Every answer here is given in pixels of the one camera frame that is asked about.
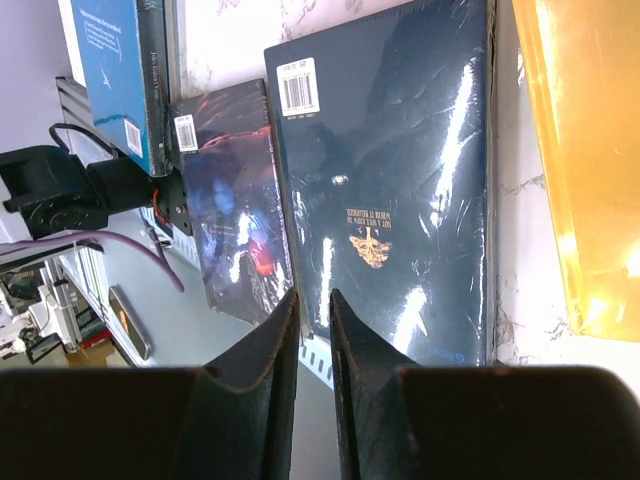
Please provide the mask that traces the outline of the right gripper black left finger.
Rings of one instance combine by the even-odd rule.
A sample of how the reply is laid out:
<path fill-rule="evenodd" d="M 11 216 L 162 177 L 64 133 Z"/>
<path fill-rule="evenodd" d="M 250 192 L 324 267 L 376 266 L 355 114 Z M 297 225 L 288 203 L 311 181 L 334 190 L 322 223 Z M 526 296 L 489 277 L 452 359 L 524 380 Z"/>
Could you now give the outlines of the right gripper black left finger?
<path fill-rule="evenodd" d="M 207 364 L 5 369 L 5 479 L 285 479 L 299 299 Z"/>

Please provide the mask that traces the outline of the dark blue book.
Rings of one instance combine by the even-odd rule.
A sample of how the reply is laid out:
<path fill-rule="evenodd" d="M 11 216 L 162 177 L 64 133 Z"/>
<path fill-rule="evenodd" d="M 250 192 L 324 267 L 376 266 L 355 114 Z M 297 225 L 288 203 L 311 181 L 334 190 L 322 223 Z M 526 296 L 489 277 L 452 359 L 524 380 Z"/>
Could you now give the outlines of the dark blue book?
<path fill-rule="evenodd" d="M 495 355 L 496 5 L 412 1 L 266 49 L 295 283 L 423 365 Z"/>

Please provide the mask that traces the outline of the teal ocean cover book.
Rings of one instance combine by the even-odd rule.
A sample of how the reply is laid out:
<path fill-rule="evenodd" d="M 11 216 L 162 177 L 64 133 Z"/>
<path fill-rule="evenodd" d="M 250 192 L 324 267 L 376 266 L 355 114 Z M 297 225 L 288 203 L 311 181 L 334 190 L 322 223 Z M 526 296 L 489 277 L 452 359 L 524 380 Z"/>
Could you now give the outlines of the teal ocean cover book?
<path fill-rule="evenodd" d="M 149 176 L 168 175 L 165 3 L 77 0 L 71 10 L 94 127 Z"/>

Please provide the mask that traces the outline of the yellow book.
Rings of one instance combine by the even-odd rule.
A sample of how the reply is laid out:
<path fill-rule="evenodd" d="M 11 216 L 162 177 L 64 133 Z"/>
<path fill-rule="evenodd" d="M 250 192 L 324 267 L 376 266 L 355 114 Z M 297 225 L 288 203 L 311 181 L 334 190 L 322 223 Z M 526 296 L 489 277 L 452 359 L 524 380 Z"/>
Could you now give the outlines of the yellow book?
<path fill-rule="evenodd" d="M 639 5 L 513 5 L 571 330 L 639 338 Z"/>

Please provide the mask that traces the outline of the dark galaxy cover book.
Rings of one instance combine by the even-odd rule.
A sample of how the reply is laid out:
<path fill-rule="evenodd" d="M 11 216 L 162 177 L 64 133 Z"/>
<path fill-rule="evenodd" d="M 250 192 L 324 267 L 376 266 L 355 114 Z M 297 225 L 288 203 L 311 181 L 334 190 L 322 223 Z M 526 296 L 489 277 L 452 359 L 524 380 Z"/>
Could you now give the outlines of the dark galaxy cover book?
<path fill-rule="evenodd" d="M 259 325 L 293 284 L 265 83 L 176 102 L 170 114 L 208 304 Z"/>

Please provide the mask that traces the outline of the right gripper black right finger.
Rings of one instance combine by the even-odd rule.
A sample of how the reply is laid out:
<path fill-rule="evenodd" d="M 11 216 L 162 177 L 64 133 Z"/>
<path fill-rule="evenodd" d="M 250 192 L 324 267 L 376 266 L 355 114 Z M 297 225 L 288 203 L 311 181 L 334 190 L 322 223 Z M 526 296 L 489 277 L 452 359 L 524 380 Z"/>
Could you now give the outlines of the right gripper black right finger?
<path fill-rule="evenodd" d="M 345 479 L 635 479 L 639 405 L 587 366 L 429 368 L 330 297 Z"/>

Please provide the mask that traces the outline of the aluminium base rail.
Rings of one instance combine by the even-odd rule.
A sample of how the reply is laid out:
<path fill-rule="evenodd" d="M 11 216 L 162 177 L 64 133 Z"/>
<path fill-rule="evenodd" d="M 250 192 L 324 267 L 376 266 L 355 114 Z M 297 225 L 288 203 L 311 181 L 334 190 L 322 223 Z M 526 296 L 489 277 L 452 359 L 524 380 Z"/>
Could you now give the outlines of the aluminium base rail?
<path fill-rule="evenodd" d="M 93 117 L 87 96 L 87 90 L 71 77 L 55 78 L 62 116 L 66 123 L 78 125 L 94 134 L 101 143 L 109 147 L 112 157 L 118 157 L 121 151 L 107 140 L 93 124 Z"/>

